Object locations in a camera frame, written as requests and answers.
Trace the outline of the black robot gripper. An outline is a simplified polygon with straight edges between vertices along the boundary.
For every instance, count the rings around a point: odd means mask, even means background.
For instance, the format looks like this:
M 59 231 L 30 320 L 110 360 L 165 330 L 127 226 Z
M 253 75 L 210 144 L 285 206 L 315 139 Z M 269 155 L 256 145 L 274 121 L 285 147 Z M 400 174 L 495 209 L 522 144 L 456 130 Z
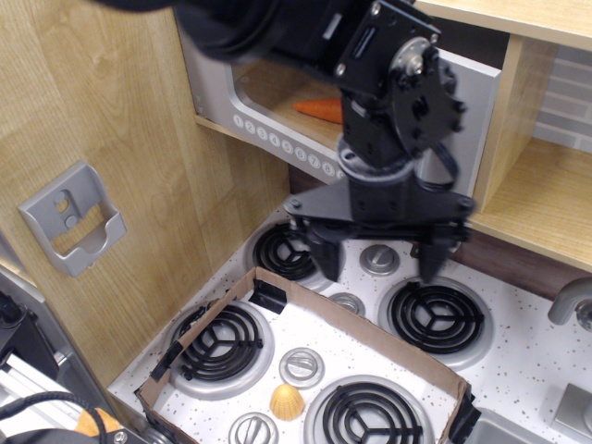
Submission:
M 353 152 L 341 152 L 339 166 L 342 179 L 285 203 L 328 280 L 339 280 L 341 244 L 347 240 L 417 242 L 419 276 L 430 283 L 456 245 L 470 238 L 467 219 L 475 209 L 473 199 L 429 188 L 415 176 L 413 160 L 379 168 Z

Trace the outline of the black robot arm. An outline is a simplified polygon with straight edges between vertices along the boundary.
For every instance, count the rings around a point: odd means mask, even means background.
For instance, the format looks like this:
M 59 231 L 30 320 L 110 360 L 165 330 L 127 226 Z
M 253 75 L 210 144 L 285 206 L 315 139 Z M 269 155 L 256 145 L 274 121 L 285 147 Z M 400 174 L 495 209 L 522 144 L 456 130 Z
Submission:
M 344 178 L 286 201 L 323 275 L 337 280 L 349 239 L 413 241 L 418 271 L 432 281 L 466 241 L 473 199 L 452 183 L 419 179 L 432 150 L 452 177 L 444 145 L 462 129 L 465 104 L 437 49 L 432 18 L 409 1 L 174 1 L 201 54 L 227 63 L 263 58 L 337 87 Z

